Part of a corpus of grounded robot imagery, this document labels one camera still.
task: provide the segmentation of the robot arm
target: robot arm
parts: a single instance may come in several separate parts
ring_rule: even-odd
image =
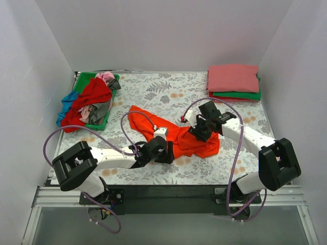
[[[56,157],[53,161],[60,189],[62,191],[79,190],[95,198],[108,191],[104,180],[97,177],[93,171],[105,168],[138,168],[151,161],[170,164],[174,160],[173,145],[166,141],[167,128],[159,128],[154,132],[154,138],[149,142],[136,143],[134,147],[121,149],[119,153],[113,149],[99,149],[88,146],[86,141],[80,141]]]
[[[199,109],[199,115],[189,110],[185,118],[182,117],[182,122],[191,124],[189,132],[198,140],[206,142],[212,132],[236,142],[240,140],[242,125],[235,115],[221,114],[212,101]],[[285,138],[276,140],[244,126],[242,146],[258,158],[259,171],[232,182],[232,194],[236,198],[265,188],[275,191],[301,174],[292,143]]]

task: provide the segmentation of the gray cloth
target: gray cloth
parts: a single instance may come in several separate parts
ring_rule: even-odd
[[[107,87],[110,88],[111,90],[120,90],[121,89],[121,85],[119,84],[119,82],[116,78],[107,80],[106,84],[107,84]]]
[[[107,114],[108,110],[110,109],[110,103],[111,100],[105,103],[93,104],[93,110],[88,116],[88,124],[99,125],[99,121]]]

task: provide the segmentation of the cable connector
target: cable connector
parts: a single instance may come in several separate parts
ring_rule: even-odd
[[[181,116],[181,117],[180,117],[180,121],[181,121],[181,123],[186,124],[185,116]]]

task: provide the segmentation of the stack of folded cloths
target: stack of folded cloths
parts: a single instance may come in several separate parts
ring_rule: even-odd
[[[62,99],[62,112],[58,113],[56,124],[67,125],[101,125],[104,116],[112,107],[112,90],[121,88],[114,75],[107,71],[98,73],[95,78],[79,94],[73,90]],[[66,128],[66,133],[73,132],[78,128]]]
[[[207,90],[210,97],[225,102],[258,102],[261,91],[257,74],[256,65],[211,65]]]

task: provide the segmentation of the blue cloth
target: blue cloth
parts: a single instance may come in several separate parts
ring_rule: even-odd
[[[78,95],[79,92],[73,90],[69,95],[67,95],[65,98],[61,100],[63,107],[62,107],[62,111],[58,113],[58,119],[56,121],[58,127],[61,126],[61,121],[65,118],[66,113],[69,112],[69,110],[71,109],[72,104],[77,99]]]

